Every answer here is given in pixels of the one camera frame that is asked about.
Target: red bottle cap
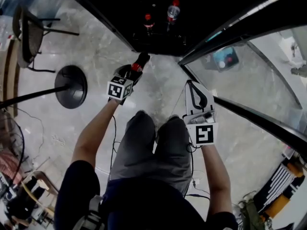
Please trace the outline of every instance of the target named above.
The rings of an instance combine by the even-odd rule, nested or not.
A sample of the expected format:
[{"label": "red bottle cap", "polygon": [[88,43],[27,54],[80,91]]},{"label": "red bottle cap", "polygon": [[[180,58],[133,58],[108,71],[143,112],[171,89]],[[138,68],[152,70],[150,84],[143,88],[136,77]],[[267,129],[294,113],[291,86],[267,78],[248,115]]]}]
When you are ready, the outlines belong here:
[{"label": "red bottle cap", "polygon": [[173,5],[178,7],[179,6],[179,0],[174,0]]},{"label": "red bottle cap", "polygon": [[150,20],[151,18],[152,18],[152,16],[149,13],[145,14],[145,19],[147,21]]}]

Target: black shirt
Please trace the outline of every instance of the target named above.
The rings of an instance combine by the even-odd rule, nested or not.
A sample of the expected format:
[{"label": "black shirt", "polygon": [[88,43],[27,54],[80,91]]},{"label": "black shirt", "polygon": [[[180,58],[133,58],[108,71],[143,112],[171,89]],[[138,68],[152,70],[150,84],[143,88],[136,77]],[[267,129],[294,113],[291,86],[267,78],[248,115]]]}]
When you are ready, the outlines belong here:
[{"label": "black shirt", "polygon": [[[87,214],[90,200],[100,194],[100,186],[93,167],[76,161],[66,171],[59,191],[55,230],[71,230]],[[129,178],[110,181],[99,212],[109,212],[108,230],[155,229],[237,229],[236,219],[229,212],[221,212],[203,221],[181,193],[164,182]]]}]

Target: gray shorts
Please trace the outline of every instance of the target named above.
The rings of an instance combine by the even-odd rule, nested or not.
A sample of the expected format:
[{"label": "gray shorts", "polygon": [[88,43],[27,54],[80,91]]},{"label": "gray shorts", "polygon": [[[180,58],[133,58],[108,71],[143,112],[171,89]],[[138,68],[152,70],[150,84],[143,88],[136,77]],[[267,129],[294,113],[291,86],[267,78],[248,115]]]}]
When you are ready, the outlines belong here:
[{"label": "gray shorts", "polygon": [[166,182],[184,195],[192,175],[189,134],[183,120],[179,117],[168,120],[159,129],[158,137],[153,153],[154,122],[144,111],[138,111],[127,123],[109,179],[152,178]]}]

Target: tile floor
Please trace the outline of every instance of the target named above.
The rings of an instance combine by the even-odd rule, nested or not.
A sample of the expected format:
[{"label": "tile floor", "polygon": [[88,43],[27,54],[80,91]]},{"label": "tile floor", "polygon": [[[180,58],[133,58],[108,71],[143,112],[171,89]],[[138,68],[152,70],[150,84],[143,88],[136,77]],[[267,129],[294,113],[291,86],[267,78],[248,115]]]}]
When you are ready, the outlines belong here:
[{"label": "tile floor", "polygon": [[[22,112],[19,112],[16,121],[23,129],[26,153],[33,158],[34,166],[50,157],[52,166],[46,171],[55,175],[54,183],[60,186],[78,135],[107,102],[107,81],[111,79],[116,68],[133,63],[138,54],[131,52],[103,24],[73,0],[64,0],[57,17],[61,21],[54,23],[54,28],[80,32],[80,36],[49,33],[44,37],[41,47],[43,53],[35,58],[35,67],[58,71],[69,64],[79,66],[87,76],[86,100],[79,108],[68,110],[59,104],[54,94],[38,97],[20,103],[18,107],[40,118],[44,128],[39,120]],[[18,95],[53,88],[54,79],[55,74],[21,69]],[[134,89],[135,92],[115,113],[116,140],[121,140],[127,121],[140,109],[149,113],[158,127],[172,114],[183,115],[183,88],[187,79],[176,58],[152,55],[144,69],[143,77]],[[237,203],[244,194],[260,189],[268,180],[282,160],[283,145],[265,131],[226,109],[216,107],[216,112],[220,124],[217,148],[231,178],[232,200]],[[114,123],[111,121],[96,162],[102,193],[109,173],[113,137]],[[44,143],[39,149],[42,138]],[[197,187],[208,190],[203,158],[199,150],[194,155],[194,169]],[[201,193],[191,187],[190,192]],[[188,200],[206,218],[208,202],[199,198]]]}]

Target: marble floor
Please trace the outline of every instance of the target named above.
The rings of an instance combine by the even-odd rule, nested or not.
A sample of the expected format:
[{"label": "marble floor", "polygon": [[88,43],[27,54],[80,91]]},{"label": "marble floor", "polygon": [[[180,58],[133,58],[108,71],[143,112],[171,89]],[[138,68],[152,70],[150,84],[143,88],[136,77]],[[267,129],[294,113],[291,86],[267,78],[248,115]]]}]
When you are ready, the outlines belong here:
[{"label": "marble floor", "polygon": [[[54,28],[79,32],[80,36],[56,33],[46,35],[41,47],[42,54],[35,58],[35,67],[59,71],[69,64],[79,66],[88,81],[86,100],[79,108],[69,110],[59,104],[54,94],[38,97],[18,104],[18,107],[40,118],[43,127],[39,120],[21,111],[16,121],[23,129],[25,151],[33,159],[34,167],[50,158],[50,165],[46,166],[45,171],[60,186],[80,132],[107,102],[107,81],[116,68],[133,63],[138,54],[131,52],[74,0],[63,0],[56,17],[61,21],[54,23]],[[177,62],[178,59],[174,57],[151,55],[134,93],[115,113],[116,141],[121,141],[127,121],[138,110],[145,110],[151,115],[157,127],[172,114],[185,114],[183,88],[188,77]],[[204,70],[202,73],[207,74],[209,71]],[[250,80],[257,81],[258,78],[258,74],[250,76]],[[18,95],[53,88],[54,79],[55,74],[21,69]],[[219,122],[217,149],[231,178],[233,203],[237,203],[243,195],[259,190],[269,179],[282,160],[283,144],[222,107],[216,107],[216,115]],[[96,159],[101,193],[106,188],[114,131],[114,123],[111,121]],[[194,179],[197,187],[208,191],[201,151],[197,150],[194,154]],[[202,194],[191,186],[189,190],[189,193]],[[208,201],[192,197],[187,197],[187,200],[206,218]]]}]

